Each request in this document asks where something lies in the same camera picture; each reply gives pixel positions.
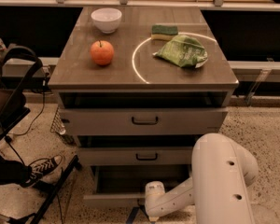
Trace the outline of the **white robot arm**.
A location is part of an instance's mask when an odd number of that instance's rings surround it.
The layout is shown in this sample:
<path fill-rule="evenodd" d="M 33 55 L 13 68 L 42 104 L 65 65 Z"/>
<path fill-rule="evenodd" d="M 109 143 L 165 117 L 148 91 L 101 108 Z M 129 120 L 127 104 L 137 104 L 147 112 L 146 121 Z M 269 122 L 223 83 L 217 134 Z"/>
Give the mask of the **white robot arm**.
<path fill-rule="evenodd" d="M 170 191 L 160 181 L 146 185 L 151 221 L 194 205 L 197 224 L 255 224 L 247 187 L 256 179 L 256 158 L 219 133 L 200 137 L 192 151 L 191 177 Z"/>

